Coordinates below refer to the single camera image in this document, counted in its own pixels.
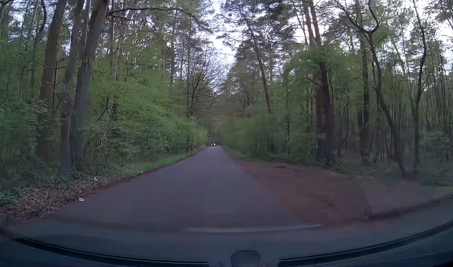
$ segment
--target asphalt road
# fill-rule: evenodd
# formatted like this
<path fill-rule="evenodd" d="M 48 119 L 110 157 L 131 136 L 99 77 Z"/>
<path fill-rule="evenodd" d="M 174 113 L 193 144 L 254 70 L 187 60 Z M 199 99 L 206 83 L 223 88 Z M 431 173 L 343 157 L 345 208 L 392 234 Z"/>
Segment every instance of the asphalt road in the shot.
<path fill-rule="evenodd" d="M 44 220 L 141 231 L 304 223 L 220 146 L 72 203 Z"/>

